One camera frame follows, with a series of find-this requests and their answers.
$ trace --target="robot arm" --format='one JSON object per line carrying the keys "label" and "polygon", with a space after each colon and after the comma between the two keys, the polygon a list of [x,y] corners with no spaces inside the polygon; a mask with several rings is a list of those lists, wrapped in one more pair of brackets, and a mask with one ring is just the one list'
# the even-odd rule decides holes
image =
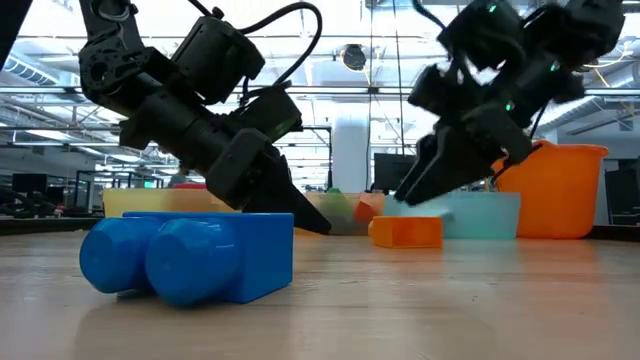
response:
{"label": "robot arm", "polygon": [[[418,141],[418,159],[396,199],[419,204],[494,176],[491,165],[500,158],[524,161],[536,150],[523,132],[531,117],[538,112],[537,124],[551,100],[583,97],[574,72],[615,48],[625,20],[621,2],[569,0],[523,19],[506,0],[474,0],[445,27],[414,0],[416,10],[442,28],[438,41],[451,66],[446,72],[427,67],[409,96],[410,104],[440,119],[434,133]],[[467,61],[498,75],[479,84]]]}
{"label": "robot arm", "polygon": [[[241,30],[223,21],[219,9],[200,6],[203,16],[168,59],[142,43],[137,8],[129,0],[80,4],[88,34],[79,54],[82,90],[96,104],[128,117],[120,124],[121,145],[144,149],[155,141],[202,174],[209,192],[232,208],[293,213],[296,226],[328,233],[329,222],[293,186],[285,157],[272,145],[301,126],[285,80],[319,39],[322,18],[315,6],[292,4]],[[243,78],[246,89],[265,65],[245,34],[299,9],[318,18],[318,34],[307,52],[273,86],[245,91],[237,110],[207,110],[205,105],[225,102]]]}

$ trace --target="teal container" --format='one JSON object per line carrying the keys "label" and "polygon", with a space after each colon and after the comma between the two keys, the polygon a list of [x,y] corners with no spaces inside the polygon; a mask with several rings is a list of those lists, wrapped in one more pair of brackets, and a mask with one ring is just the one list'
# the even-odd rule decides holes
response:
{"label": "teal container", "polygon": [[451,192],[418,206],[385,199],[385,216],[441,216],[445,239],[515,239],[520,194]]}

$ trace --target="blue toy block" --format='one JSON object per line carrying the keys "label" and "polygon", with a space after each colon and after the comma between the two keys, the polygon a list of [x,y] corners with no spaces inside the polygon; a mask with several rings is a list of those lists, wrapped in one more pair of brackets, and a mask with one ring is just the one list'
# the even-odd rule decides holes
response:
{"label": "blue toy block", "polygon": [[161,221],[154,218],[104,219],[84,239],[80,270],[98,291],[150,289],[144,261]]}
{"label": "blue toy block", "polygon": [[385,198],[385,216],[441,216],[445,239],[515,239],[520,194],[456,191],[417,206]]}
{"label": "blue toy block", "polygon": [[167,303],[248,303],[293,280],[293,215],[125,213],[164,223],[147,249],[146,272]]}

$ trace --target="wooden tabletop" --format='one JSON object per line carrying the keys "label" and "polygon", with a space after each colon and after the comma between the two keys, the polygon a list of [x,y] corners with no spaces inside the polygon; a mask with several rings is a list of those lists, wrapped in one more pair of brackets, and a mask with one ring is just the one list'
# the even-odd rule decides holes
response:
{"label": "wooden tabletop", "polygon": [[0,238],[0,359],[638,359],[640,245],[296,240],[296,279],[177,310],[95,291],[83,233]]}

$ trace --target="orange bucket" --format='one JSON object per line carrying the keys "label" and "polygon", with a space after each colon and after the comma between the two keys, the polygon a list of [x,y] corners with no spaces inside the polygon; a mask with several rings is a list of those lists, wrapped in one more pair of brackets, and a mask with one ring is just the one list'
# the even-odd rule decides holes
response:
{"label": "orange bucket", "polygon": [[[496,181],[499,191],[520,193],[518,236],[576,239],[591,231],[598,179],[609,151],[596,145],[542,147],[520,165],[506,170]],[[502,161],[494,168],[502,168]]]}

